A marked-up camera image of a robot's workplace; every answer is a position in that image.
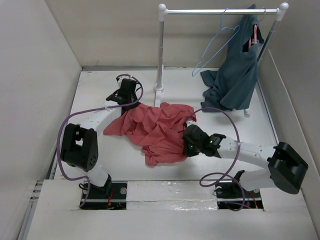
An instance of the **vertical metal pole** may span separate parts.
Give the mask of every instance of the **vertical metal pole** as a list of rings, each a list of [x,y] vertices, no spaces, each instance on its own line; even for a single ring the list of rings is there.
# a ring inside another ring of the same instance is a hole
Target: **vertical metal pole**
[[[261,52],[258,56],[258,65],[260,64],[262,58],[264,57],[267,49],[268,49],[268,46],[273,38],[273,36],[275,35],[275,32],[277,31],[277,28],[279,26],[279,23],[281,22],[282,18],[284,17],[285,13],[286,13],[286,10],[289,8],[289,5],[288,3],[286,2],[283,2],[281,3],[280,7],[279,7],[279,12],[276,14],[276,17],[275,17],[275,20],[272,24],[272,27],[269,31],[269,34],[268,36],[266,37],[265,39],[265,42],[263,44],[263,47],[261,49]]]
[[[165,14],[167,7],[164,4],[160,4],[159,7],[159,46],[158,46],[158,71],[156,77],[156,85],[154,91],[163,91],[164,86],[162,85],[162,71],[163,71],[163,54],[164,54],[164,25],[165,25]]]

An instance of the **horizontal metal bar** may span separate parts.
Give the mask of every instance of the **horizontal metal bar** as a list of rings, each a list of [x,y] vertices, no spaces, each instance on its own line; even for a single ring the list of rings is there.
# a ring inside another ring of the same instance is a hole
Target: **horizontal metal bar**
[[[205,10],[166,10],[167,15],[276,15],[279,9],[205,9]]]

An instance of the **white pipe connector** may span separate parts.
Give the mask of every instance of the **white pipe connector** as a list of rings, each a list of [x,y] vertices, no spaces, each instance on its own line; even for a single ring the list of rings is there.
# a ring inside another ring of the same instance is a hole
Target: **white pipe connector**
[[[164,22],[165,21],[165,15],[167,12],[167,7],[163,3],[159,4],[158,6],[159,9],[159,22]]]
[[[275,20],[280,22],[282,18],[284,17],[286,10],[289,8],[289,4],[286,2],[281,3],[278,12],[276,13]]]

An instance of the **metal rod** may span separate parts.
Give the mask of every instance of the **metal rod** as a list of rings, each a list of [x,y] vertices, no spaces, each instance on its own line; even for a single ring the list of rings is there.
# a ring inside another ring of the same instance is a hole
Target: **metal rod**
[[[200,9],[200,10],[166,10],[167,15],[276,15],[279,9]]]
[[[276,33],[276,30],[279,26],[279,23],[280,21],[277,21],[277,20],[274,20],[273,24],[272,24],[272,27],[268,33],[268,36],[266,37],[265,41],[264,41],[264,44],[262,46],[262,49],[260,51],[260,54],[258,56],[258,65],[260,65],[260,62],[261,62],[261,59],[264,57],[267,49],[268,49],[268,46],[271,42],[271,39],[273,38],[273,36],[275,35]]]
[[[164,21],[159,21],[159,48],[158,48],[158,71],[156,77],[155,88],[160,90],[162,86],[162,69],[163,69],[163,54],[164,54]]]

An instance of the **blue clothes hanger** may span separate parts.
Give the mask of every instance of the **blue clothes hanger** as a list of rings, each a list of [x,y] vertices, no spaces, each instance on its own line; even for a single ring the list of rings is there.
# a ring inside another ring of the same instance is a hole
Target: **blue clothes hanger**
[[[192,70],[192,77],[194,77],[195,75],[197,75],[197,73],[199,73],[212,59],[214,59],[214,57],[230,42],[230,40],[239,32],[240,29],[240,25],[237,25],[235,27],[222,27],[223,26],[223,17],[225,14],[225,11],[227,11],[229,8],[226,8],[223,13],[221,14],[220,17],[220,28],[218,30],[218,32],[216,33],[216,35],[211,39],[211,41],[209,42],[208,46],[206,47],[206,49],[204,50],[204,53],[202,54],[202,57],[200,58],[200,61],[197,63],[197,65],[194,67],[194,69]],[[229,40],[198,70],[195,72],[195,70],[197,69],[197,67],[201,64],[202,60],[204,59],[204,56],[206,55],[209,47],[211,46],[213,40],[215,40],[215,38],[225,29],[232,29],[232,30],[236,30],[237,31],[229,38]]]

